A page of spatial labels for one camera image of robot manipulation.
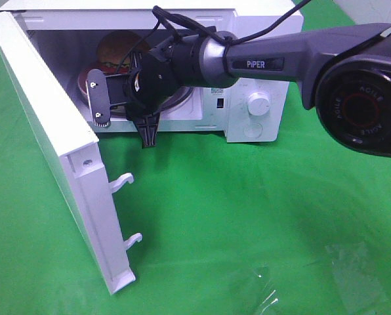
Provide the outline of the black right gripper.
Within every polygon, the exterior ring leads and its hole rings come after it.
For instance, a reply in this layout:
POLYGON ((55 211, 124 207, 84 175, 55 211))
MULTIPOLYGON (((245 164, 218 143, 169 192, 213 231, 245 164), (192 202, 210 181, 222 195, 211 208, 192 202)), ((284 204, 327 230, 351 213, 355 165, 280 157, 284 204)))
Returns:
POLYGON ((125 84, 128 99, 125 109, 141 137, 143 148, 155 146, 160 107, 177 90, 179 82, 169 59, 153 54, 131 53, 129 78, 125 84))

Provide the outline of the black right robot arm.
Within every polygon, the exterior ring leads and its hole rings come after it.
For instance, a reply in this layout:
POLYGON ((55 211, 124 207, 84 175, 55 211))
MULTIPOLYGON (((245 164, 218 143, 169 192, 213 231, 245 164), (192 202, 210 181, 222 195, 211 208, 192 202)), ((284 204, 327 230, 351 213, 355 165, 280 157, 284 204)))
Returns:
POLYGON ((159 112, 181 87, 231 87, 240 78, 298 85, 340 144, 391 157, 391 28, 372 23, 256 41, 231 33, 171 37, 143 55, 125 80, 131 119, 159 112))

